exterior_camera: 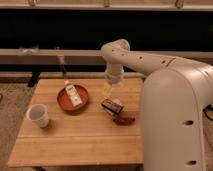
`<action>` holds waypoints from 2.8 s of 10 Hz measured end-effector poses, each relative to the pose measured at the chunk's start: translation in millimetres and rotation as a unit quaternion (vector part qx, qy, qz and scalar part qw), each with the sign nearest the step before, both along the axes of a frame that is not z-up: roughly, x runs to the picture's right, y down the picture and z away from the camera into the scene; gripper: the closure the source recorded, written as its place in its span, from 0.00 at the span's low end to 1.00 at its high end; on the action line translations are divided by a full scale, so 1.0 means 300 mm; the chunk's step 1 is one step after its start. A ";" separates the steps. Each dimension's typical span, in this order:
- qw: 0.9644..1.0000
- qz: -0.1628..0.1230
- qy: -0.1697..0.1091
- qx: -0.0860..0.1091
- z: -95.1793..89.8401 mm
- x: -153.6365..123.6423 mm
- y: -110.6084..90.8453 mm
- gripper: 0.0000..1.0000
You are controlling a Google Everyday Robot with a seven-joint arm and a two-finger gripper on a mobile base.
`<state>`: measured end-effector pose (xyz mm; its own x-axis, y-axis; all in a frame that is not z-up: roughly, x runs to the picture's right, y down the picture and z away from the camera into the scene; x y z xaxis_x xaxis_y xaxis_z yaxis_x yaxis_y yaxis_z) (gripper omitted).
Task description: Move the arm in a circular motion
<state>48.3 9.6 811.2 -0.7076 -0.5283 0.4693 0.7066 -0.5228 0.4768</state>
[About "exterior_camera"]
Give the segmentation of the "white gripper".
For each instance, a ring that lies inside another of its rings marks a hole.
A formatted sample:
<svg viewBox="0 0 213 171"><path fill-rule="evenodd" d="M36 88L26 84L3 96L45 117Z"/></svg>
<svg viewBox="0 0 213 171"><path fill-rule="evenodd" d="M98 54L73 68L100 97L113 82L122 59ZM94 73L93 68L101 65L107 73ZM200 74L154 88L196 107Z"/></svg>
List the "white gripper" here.
<svg viewBox="0 0 213 171"><path fill-rule="evenodd" d="M111 99L116 99L117 98L117 91L116 91L116 84L119 83L123 79L123 69L119 70L109 70L107 69L105 71L105 79L109 84L111 85L111 94L110 98ZM104 87L103 87L103 97L107 98L110 93L110 85L105 82Z"/></svg>

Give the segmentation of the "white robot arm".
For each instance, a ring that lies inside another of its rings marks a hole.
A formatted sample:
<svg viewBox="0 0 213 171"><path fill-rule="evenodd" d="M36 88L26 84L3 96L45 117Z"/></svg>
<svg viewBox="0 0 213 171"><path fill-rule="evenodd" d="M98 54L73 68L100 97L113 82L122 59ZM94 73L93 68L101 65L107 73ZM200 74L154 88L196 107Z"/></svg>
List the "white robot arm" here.
<svg viewBox="0 0 213 171"><path fill-rule="evenodd" d="M126 67L146 76L140 95L144 171L206 171L203 110L213 105L213 66L132 51L127 40L101 47L109 84Z"/></svg>

